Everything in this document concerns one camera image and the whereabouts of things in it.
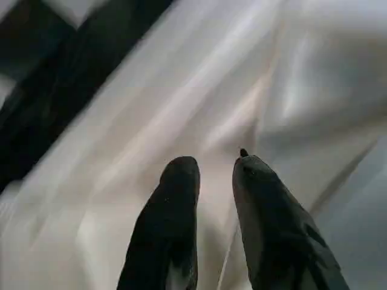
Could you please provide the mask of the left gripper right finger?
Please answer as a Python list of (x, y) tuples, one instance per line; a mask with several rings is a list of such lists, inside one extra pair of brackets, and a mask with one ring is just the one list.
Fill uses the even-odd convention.
[(348, 289), (313, 218), (262, 159), (241, 149), (232, 186), (253, 289)]

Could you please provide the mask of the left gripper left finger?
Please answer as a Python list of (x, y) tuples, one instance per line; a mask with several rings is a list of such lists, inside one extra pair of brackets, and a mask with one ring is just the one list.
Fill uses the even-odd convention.
[(136, 220), (117, 289), (197, 288), (199, 194), (196, 159), (173, 159)]

